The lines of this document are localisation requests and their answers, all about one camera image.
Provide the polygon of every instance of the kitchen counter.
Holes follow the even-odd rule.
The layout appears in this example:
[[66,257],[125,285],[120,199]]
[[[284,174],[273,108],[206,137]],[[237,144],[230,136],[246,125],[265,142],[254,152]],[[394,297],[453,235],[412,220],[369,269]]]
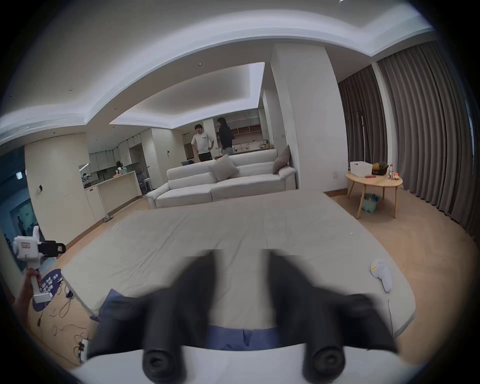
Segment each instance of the kitchen counter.
[[97,221],[142,196],[135,171],[87,187],[85,193]]

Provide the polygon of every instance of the round wooden table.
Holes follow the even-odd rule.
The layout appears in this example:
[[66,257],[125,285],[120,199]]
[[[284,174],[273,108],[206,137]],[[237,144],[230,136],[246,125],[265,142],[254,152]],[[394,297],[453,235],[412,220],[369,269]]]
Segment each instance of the round wooden table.
[[361,200],[360,200],[360,206],[359,206],[359,211],[357,212],[357,219],[360,218],[360,213],[361,209],[363,207],[363,199],[365,197],[365,191],[367,190],[367,185],[371,185],[372,187],[382,187],[383,188],[383,195],[382,195],[382,200],[385,199],[385,188],[395,188],[395,215],[394,218],[396,218],[398,214],[398,194],[397,194],[397,189],[400,185],[403,184],[403,180],[401,177],[398,178],[398,180],[389,180],[387,175],[384,176],[379,176],[375,175],[375,177],[372,178],[366,178],[366,177],[357,177],[355,175],[352,175],[350,172],[346,173],[345,176],[347,179],[352,180],[352,187],[350,188],[350,192],[348,192],[348,198],[350,198],[350,194],[352,193],[353,186],[355,183],[363,184],[363,191],[361,193]]

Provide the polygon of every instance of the fruit basket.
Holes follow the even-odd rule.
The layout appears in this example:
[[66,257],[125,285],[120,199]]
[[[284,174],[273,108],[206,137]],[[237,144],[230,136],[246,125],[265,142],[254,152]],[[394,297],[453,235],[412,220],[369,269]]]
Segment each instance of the fruit basket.
[[385,162],[375,163],[372,166],[372,175],[385,175],[388,170],[388,164]]

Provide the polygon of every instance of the green basket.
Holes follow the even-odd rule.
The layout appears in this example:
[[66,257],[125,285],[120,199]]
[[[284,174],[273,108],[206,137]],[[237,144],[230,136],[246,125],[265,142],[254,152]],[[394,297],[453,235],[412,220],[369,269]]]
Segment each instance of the green basket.
[[377,209],[378,196],[374,193],[366,193],[363,199],[362,210],[373,213]]

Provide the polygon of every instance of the mattress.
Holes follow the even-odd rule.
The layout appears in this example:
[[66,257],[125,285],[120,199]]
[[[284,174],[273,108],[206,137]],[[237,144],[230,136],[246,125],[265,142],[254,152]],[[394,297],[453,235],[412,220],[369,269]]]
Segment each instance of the mattress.
[[[202,250],[219,249],[211,324],[274,326],[263,249],[292,255],[317,285],[371,294],[399,335],[415,317],[412,290],[385,248],[321,192],[294,190],[130,214],[83,248],[62,270],[80,302],[97,314],[110,289],[141,296],[168,285]],[[385,293],[370,273],[374,259],[390,269]]]

